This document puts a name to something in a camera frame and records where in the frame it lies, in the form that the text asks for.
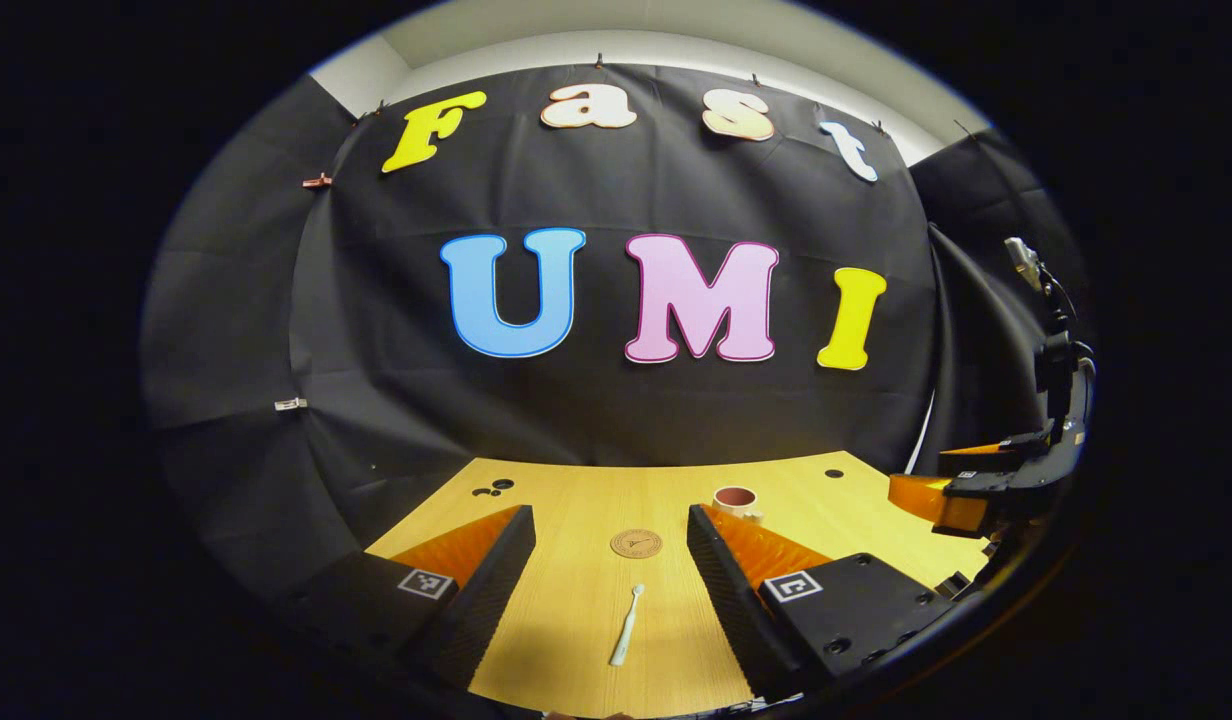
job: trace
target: black fabric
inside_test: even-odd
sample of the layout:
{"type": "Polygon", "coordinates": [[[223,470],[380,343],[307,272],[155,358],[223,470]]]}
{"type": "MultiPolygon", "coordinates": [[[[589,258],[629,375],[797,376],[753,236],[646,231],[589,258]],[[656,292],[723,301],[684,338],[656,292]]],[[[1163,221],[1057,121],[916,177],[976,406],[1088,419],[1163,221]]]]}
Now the black fabric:
{"type": "Polygon", "coordinates": [[[899,152],[860,120],[708,73],[540,68],[372,115],[329,174],[336,184],[315,201],[296,263],[292,366],[325,430],[310,443],[361,542],[474,456],[697,465],[849,450],[878,468],[903,468],[913,449],[928,402],[935,279],[899,152]],[[540,110],[549,92],[574,83],[623,88],[638,120],[621,129],[546,127],[540,110]],[[761,96],[777,136],[749,142],[708,132],[700,111],[711,88],[761,96]],[[405,113],[471,91],[485,92],[487,104],[436,141],[434,159],[379,173],[405,113]],[[822,120],[867,143],[876,184],[850,173],[818,129],[822,120]],[[530,359],[471,350],[452,324],[439,248],[466,234],[505,237],[500,313],[524,323],[540,302],[537,261],[521,240],[546,227],[586,234],[570,334],[530,359]],[[732,243],[780,250],[772,359],[625,359],[639,309],[639,269],[625,243],[649,232],[683,237],[706,277],[732,243]],[[841,266],[890,282],[859,372],[816,364],[834,324],[841,266]]]}
{"type": "Polygon", "coordinates": [[[1092,282],[1078,242],[1024,154],[1002,132],[989,128],[955,142],[909,173],[926,218],[995,279],[997,295],[1013,296],[1032,314],[1046,316],[1042,297],[1019,277],[1003,247],[1007,238],[1020,237],[1069,293],[1078,313],[1073,337],[1096,346],[1092,282]]]}
{"type": "MultiPolygon", "coordinates": [[[[1032,351],[1047,306],[1019,274],[1003,242],[1039,252],[1077,308],[1071,334],[1095,348],[1090,286],[1077,242],[1023,155],[995,129],[945,147],[910,168],[931,221],[931,263],[941,318],[931,415],[914,473],[936,473],[941,450],[1037,430],[1032,351]]],[[[1088,406],[1076,391],[1072,402],[1088,406]]]]}
{"type": "MultiPolygon", "coordinates": [[[[940,163],[922,178],[942,178],[940,163]]],[[[963,178],[976,203],[1029,185],[1009,170],[963,178]]],[[[846,450],[901,471],[929,404],[919,470],[945,448],[1036,429],[1039,309],[1013,286],[1004,252],[979,234],[965,247],[928,229],[923,202],[950,227],[978,228],[956,224],[976,208],[955,202],[947,178],[938,184],[919,201],[890,137],[861,120],[711,73],[520,70],[441,88],[356,127],[307,78],[205,170],[159,256],[142,355],[169,478],[228,568],[269,595],[375,541],[474,456],[700,465],[846,450]],[[620,129],[540,122],[549,92],[575,83],[623,88],[638,120],[620,129]],[[708,132],[700,111],[712,88],[763,97],[776,137],[708,132]],[[379,171],[404,115],[474,90],[487,104],[432,141],[437,155],[379,171]],[[850,173],[822,120],[866,143],[877,182],[850,173]],[[333,186],[301,186],[319,173],[333,186]],[[529,359],[474,351],[455,330],[439,248],[505,237],[498,309],[524,323],[540,302],[537,259],[521,240],[547,227],[586,235],[570,334],[529,359]],[[694,359],[671,324],[679,358],[626,359],[639,266],[625,243],[653,232],[683,237],[706,279],[736,242],[776,247],[775,356],[694,359]],[[856,372],[816,364],[844,266],[887,281],[856,372]],[[275,419],[274,402],[297,396],[309,406],[275,419]],[[219,452],[222,443],[237,450],[219,452]],[[297,541],[303,526],[310,534],[297,541]]],[[[1040,250],[1062,274],[1051,247],[1040,250]]]]}
{"type": "Polygon", "coordinates": [[[361,550],[310,456],[304,419],[246,413],[163,430],[163,477],[203,544],[272,598],[361,550]]]}
{"type": "Polygon", "coordinates": [[[155,428],[296,396],[287,360],[292,265],[352,118],[310,76],[224,145],[168,227],[150,274],[140,381],[155,428]]]}

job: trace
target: cup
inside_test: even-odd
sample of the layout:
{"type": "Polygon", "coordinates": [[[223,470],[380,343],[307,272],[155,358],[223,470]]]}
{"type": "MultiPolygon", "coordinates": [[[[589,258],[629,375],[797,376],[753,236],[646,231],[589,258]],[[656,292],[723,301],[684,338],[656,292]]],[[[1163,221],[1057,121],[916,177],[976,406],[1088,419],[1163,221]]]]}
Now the cup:
{"type": "Polygon", "coordinates": [[[749,488],[740,486],[727,486],[713,491],[713,509],[727,512],[736,518],[747,518],[754,514],[754,503],[758,494],[749,488]]]}

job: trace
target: white toothbrush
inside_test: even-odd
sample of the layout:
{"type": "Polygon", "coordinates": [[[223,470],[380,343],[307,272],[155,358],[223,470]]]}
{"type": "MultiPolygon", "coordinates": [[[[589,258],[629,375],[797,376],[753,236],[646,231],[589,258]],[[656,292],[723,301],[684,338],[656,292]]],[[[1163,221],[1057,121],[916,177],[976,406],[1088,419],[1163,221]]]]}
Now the white toothbrush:
{"type": "Polygon", "coordinates": [[[621,630],[620,642],[616,644],[616,652],[612,652],[611,665],[620,667],[625,665],[625,653],[630,651],[630,635],[634,631],[634,614],[638,607],[638,595],[643,594],[643,583],[634,584],[634,603],[630,605],[630,614],[625,616],[625,630],[621,630]]]}

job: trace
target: letter u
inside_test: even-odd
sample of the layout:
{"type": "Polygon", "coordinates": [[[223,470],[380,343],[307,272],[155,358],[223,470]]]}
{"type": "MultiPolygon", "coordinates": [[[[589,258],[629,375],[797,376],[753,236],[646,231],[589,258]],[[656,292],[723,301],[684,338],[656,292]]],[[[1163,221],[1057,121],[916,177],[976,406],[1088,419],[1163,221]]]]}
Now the letter u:
{"type": "Polygon", "coordinates": [[[496,313],[496,259],[506,249],[496,234],[471,234],[439,250],[451,270],[452,321],[466,345],[494,358],[531,358],[567,338],[575,311],[572,258],[585,245],[585,233],[572,228],[530,232],[524,247],[537,256],[540,314],[511,325],[496,313]]]}

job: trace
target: pink letter m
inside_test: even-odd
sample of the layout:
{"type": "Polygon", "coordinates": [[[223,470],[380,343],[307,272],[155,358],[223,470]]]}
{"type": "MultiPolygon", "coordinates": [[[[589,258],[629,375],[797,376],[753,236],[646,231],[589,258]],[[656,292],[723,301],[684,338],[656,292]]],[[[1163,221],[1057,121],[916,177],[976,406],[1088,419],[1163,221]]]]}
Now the pink letter m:
{"type": "Polygon", "coordinates": [[[727,252],[712,284],[683,238],[639,234],[625,247],[642,270],[638,337],[625,345],[634,362],[667,362],[679,354],[670,340],[670,313],[695,358],[702,358],[727,318],[727,337],[718,356],[736,362],[766,360],[776,351],[768,337],[768,296],[772,268],[780,263],[775,247],[738,242],[727,252]]]}

